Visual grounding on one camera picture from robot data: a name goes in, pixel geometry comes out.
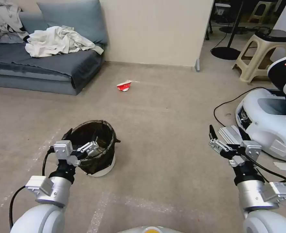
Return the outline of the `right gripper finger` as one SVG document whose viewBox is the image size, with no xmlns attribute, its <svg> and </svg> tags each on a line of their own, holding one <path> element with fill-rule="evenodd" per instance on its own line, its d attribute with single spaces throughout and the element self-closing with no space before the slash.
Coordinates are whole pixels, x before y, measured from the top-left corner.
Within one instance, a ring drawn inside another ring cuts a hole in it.
<svg viewBox="0 0 286 233">
<path fill-rule="evenodd" d="M 218 140 L 218 137 L 215 133 L 214 127 L 212 125 L 209 125 L 209 145 L 218 153 L 221 153 L 222 151 L 228 152 L 228 147 L 226 144 Z"/>
<path fill-rule="evenodd" d="M 250 136 L 242 128 L 239 128 L 239 132 L 240 132 L 242 140 L 251 141 Z"/>
</svg>

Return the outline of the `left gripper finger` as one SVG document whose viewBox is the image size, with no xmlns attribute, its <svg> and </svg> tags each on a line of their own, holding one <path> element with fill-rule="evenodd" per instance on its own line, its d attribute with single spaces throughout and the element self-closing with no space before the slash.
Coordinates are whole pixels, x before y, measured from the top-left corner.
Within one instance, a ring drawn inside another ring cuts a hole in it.
<svg viewBox="0 0 286 233">
<path fill-rule="evenodd" d="M 93 136 L 91 142 L 86 143 L 85 145 L 78 148 L 78 152 L 87 153 L 88 156 L 95 156 L 99 145 L 97 143 L 98 136 Z"/>
<path fill-rule="evenodd" d="M 72 134 L 73 128 L 70 128 L 70 130 L 68 132 L 66 132 L 63 136 L 61 140 L 69 140 L 71 134 Z"/>
</svg>

